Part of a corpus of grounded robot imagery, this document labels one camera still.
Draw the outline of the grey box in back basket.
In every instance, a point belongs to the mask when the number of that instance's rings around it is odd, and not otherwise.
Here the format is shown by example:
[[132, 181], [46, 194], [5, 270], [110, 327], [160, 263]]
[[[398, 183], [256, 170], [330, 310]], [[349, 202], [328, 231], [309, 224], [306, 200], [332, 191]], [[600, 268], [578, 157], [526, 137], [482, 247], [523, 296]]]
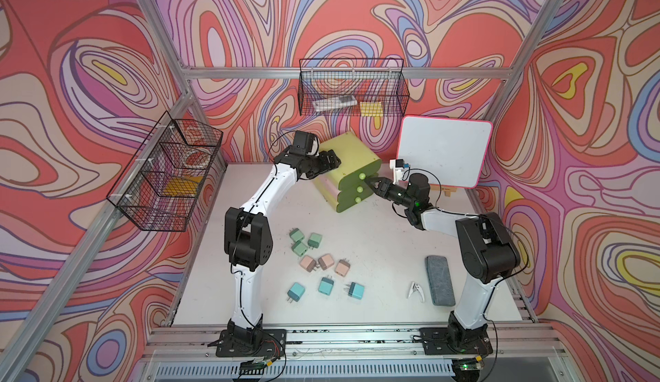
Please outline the grey box in back basket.
[[313, 100], [312, 107], [317, 113], [335, 112], [356, 106], [357, 99], [352, 95], [340, 95], [327, 99]]

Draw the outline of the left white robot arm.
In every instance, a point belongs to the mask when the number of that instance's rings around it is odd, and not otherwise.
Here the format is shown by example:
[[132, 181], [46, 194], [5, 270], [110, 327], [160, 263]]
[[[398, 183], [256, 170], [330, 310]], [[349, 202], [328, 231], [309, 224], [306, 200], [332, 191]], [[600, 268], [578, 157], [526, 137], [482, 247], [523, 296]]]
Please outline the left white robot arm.
[[313, 179], [340, 164], [333, 150], [313, 155], [287, 148], [276, 157], [254, 195], [241, 207], [230, 207], [225, 213], [223, 245], [235, 279], [235, 308], [228, 322], [228, 334], [241, 344], [255, 346], [264, 336], [261, 277], [274, 248], [268, 216], [300, 179]]

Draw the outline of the pink plug three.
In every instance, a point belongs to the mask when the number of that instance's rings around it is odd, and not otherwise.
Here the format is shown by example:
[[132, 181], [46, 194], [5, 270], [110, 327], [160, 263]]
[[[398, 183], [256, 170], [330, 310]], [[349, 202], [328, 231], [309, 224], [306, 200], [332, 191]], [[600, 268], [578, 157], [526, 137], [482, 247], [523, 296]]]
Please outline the pink plug three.
[[340, 277], [346, 277], [351, 267], [352, 265], [348, 261], [346, 261], [345, 259], [341, 259], [335, 265], [335, 273]]

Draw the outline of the yellow green drawer cabinet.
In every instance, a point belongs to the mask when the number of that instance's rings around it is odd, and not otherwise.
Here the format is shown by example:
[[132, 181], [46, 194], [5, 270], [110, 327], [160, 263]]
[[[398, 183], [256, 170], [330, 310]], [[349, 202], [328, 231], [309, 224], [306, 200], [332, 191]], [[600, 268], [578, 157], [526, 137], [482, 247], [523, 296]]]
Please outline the yellow green drawer cabinet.
[[321, 144], [321, 153], [329, 150], [340, 159], [340, 166], [315, 178], [313, 184], [330, 207], [342, 213], [373, 194], [365, 181], [378, 175], [383, 162], [352, 132]]

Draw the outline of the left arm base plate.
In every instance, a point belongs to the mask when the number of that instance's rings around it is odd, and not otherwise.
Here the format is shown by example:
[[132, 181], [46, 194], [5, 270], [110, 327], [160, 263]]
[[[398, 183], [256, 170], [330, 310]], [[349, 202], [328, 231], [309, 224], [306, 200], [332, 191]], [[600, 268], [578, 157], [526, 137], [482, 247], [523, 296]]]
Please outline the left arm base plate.
[[264, 357], [279, 359], [285, 354], [287, 330], [235, 328], [223, 330], [218, 340], [209, 346], [216, 348], [216, 357]]

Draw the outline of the pink plug two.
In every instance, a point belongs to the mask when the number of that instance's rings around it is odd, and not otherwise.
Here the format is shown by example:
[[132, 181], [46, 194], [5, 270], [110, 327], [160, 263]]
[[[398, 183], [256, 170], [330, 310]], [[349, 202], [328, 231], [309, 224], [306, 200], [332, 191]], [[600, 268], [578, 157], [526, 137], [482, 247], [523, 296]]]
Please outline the pink plug two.
[[335, 265], [335, 259], [331, 254], [327, 253], [318, 258], [317, 263], [322, 270], [328, 270]]

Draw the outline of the teal plug two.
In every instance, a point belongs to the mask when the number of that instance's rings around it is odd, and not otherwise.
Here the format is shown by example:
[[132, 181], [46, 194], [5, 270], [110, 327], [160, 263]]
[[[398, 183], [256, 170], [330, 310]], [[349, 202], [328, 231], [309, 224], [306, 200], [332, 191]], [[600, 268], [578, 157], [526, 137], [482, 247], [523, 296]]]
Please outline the teal plug two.
[[322, 277], [319, 286], [318, 286], [318, 292], [320, 294], [324, 294], [326, 296], [330, 296], [333, 292], [334, 288], [334, 280], [332, 277]]

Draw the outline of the green plug one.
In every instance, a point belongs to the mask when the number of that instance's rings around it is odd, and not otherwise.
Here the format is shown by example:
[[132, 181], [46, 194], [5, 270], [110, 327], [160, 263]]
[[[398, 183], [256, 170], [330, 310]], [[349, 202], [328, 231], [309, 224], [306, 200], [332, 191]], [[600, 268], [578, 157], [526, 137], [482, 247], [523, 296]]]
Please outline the green plug one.
[[294, 243], [301, 243], [305, 239], [304, 233], [299, 228], [294, 228], [289, 232], [290, 239]]

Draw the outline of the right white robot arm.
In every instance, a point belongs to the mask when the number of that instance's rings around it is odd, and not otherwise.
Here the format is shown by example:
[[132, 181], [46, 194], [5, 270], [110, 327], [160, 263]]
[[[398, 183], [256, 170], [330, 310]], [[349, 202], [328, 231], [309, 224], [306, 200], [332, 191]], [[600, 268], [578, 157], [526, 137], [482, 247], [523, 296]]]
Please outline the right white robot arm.
[[380, 198], [404, 208], [411, 226], [457, 237], [467, 279], [446, 328], [450, 348], [463, 353], [488, 346], [486, 312], [498, 284], [515, 274], [519, 250], [495, 213], [469, 214], [441, 210], [430, 201], [428, 177], [412, 174], [405, 187], [386, 177], [369, 177], [367, 186]]

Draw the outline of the teal plug one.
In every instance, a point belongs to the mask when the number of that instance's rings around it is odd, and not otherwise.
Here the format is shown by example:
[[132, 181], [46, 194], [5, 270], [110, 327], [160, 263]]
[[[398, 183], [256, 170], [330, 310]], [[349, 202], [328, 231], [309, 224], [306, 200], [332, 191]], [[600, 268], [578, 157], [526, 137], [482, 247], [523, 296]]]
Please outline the teal plug one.
[[304, 285], [294, 282], [292, 286], [287, 290], [287, 301], [292, 303], [292, 302], [299, 302], [300, 299], [304, 296], [306, 291], [306, 288]]

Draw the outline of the pink framed whiteboard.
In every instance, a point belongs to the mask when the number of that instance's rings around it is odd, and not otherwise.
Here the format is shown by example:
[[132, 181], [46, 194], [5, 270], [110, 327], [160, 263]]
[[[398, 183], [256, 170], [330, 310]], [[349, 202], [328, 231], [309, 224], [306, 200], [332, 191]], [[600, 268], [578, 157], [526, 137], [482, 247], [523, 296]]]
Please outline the pink framed whiteboard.
[[397, 157], [432, 173], [443, 186], [477, 186], [493, 133], [488, 121], [407, 116]]

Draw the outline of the green plug three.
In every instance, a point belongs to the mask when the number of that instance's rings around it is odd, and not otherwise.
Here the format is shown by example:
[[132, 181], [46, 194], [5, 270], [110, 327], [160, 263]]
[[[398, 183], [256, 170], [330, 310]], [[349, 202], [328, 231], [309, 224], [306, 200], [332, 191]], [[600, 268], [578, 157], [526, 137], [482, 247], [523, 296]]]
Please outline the green plug three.
[[291, 250], [299, 258], [302, 258], [309, 250], [309, 247], [306, 244], [304, 244], [302, 241], [298, 241], [291, 246]]

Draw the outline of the teal plug three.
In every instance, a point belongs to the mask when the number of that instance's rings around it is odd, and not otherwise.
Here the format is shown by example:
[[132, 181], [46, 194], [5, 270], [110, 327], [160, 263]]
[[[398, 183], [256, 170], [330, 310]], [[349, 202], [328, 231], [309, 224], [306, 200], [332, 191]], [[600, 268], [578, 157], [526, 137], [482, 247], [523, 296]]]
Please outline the teal plug three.
[[364, 298], [365, 287], [357, 282], [351, 282], [346, 287], [346, 292], [349, 297], [361, 301]]

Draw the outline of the green plug two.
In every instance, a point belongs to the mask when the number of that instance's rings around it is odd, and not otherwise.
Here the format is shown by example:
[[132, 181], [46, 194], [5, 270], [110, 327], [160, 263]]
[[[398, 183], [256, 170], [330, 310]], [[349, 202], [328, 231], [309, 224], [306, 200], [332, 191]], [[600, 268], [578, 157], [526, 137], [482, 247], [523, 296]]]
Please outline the green plug two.
[[312, 233], [307, 239], [307, 246], [313, 249], [318, 249], [322, 243], [323, 236], [318, 233]]

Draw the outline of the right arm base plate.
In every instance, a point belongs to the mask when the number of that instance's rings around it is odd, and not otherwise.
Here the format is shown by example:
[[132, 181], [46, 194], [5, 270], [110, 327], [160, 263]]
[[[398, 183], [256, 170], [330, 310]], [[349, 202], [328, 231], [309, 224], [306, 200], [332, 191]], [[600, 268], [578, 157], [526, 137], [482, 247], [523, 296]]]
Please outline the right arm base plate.
[[419, 337], [427, 356], [489, 356], [493, 346], [487, 325], [464, 330], [460, 325], [427, 327], [419, 330]]

